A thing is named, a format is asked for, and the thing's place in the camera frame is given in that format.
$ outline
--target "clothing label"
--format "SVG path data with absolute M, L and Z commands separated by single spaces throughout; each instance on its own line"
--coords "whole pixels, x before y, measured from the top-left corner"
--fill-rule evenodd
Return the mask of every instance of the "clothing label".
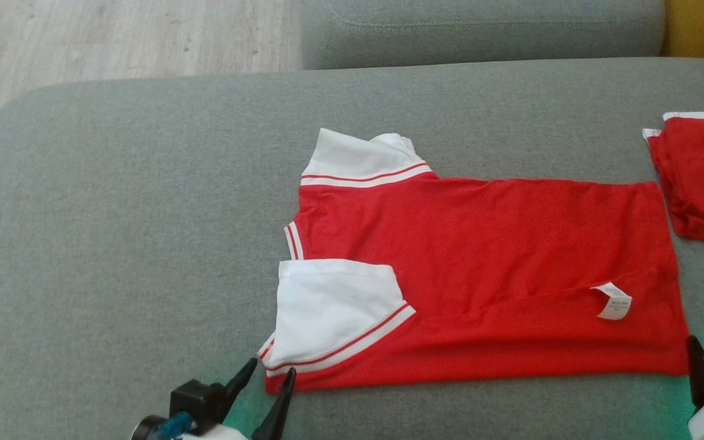
M 610 297 L 607 305 L 604 306 L 603 311 L 597 317 L 603 320 L 621 320 L 629 312 L 629 307 L 632 306 L 632 297 L 624 293 L 623 290 L 618 289 L 612 282 L 606 282 L 601 286 L 592 287 L 592 289 L 601 290 L 601 292 Z

